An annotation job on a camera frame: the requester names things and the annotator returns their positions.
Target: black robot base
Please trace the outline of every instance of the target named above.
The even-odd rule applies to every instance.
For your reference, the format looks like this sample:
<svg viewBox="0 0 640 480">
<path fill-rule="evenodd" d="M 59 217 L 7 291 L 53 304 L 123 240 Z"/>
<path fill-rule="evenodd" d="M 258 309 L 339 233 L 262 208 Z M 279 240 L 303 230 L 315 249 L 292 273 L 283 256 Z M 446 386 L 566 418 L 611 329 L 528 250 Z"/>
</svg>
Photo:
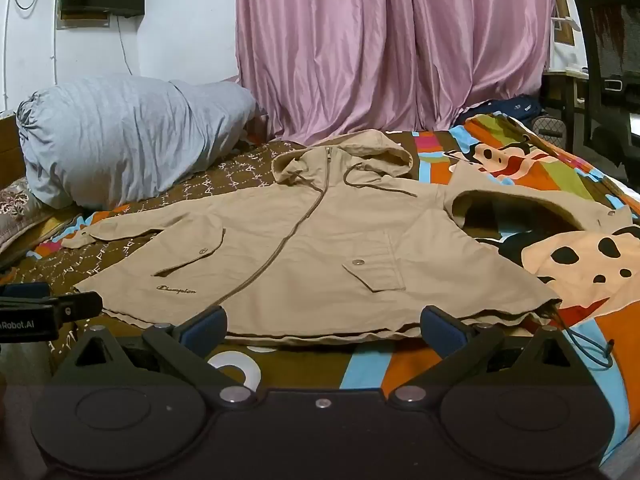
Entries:
<svg viewBox="0 0 640 480">
<path fill-rule="evenodd" d="M 45 478 L 605 480 L 612 412 L 561 332 L 505 337 L 433 307 L 420 325 L 444 359 L 388 399 L 248 390 L 204 360 L 220 307 L 139 338 L 94 327 L 34 410 Z"/>
</svg>

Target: jacket pocket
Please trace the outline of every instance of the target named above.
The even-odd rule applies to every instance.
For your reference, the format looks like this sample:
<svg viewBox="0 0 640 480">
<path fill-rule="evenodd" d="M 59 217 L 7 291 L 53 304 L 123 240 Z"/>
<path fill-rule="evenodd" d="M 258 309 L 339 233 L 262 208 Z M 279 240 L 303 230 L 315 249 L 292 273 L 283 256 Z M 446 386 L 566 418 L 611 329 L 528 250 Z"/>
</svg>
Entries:
<svg viewBox="0 0 640 480">
<path fill-rule="evenodd" d="M 342 264 L 371 292 L 404 290 L 404 281 L 386 231 L 373 231 L 352 239 L 353 254 Z"/>
<path fill-rule="evenodd" d="M 163 278 L 174 270 L 209 256 L 222 244 L 225 230 L 219 218 L 189 215 L 158 234 L 145 246 L 151 274 Z"/>
</svg>

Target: backpack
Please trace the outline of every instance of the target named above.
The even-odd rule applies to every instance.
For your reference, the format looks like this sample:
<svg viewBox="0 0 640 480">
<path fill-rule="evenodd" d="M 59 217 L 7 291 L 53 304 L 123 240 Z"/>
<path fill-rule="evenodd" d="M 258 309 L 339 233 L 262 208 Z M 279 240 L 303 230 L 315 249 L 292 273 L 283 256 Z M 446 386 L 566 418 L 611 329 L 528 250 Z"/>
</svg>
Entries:
<svg viewBox="0 0 640 480">
<path fill-rule="evenodd" d="M 462 126 L 468 118 L 474 115 L 490 115 L 494 112 L 502 112 L 513 117 L 531 129 L 531 122 L 542 113 L 542 106 L 537 99 L 528 95 L 519 95 L 511 99 L 493 99 L 460 114 L 454 126 Z"/>
</svg>

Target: champion logo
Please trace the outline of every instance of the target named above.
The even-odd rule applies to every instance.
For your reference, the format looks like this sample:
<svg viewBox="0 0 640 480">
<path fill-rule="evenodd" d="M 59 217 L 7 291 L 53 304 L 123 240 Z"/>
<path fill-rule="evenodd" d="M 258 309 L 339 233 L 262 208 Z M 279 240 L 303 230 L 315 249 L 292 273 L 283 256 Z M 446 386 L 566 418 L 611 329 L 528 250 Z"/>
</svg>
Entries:
<svg viewBox="0 0 640 480">
<path fill-rule="evenodd" d="M 176 294 L 196 294 L 195 290 L 189 290 L 188 288 L 169 288 L 166 285 L 156 286 L 158 290 L 166 290 L 167 292 L 175 292 Z"/>
</svg>

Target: wooden bed frame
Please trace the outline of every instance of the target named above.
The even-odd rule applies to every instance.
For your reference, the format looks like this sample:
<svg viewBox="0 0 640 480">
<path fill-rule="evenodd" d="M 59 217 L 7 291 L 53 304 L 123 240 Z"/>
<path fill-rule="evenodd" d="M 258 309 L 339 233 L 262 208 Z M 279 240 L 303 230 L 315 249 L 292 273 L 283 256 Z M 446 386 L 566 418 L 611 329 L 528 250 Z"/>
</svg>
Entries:
<svg viewBox="0 0 640 480">
<path fill-rule="evenodd" d="M 0 189 L 26 174 L 15 115 L 0 119 Z"/>
</svg>

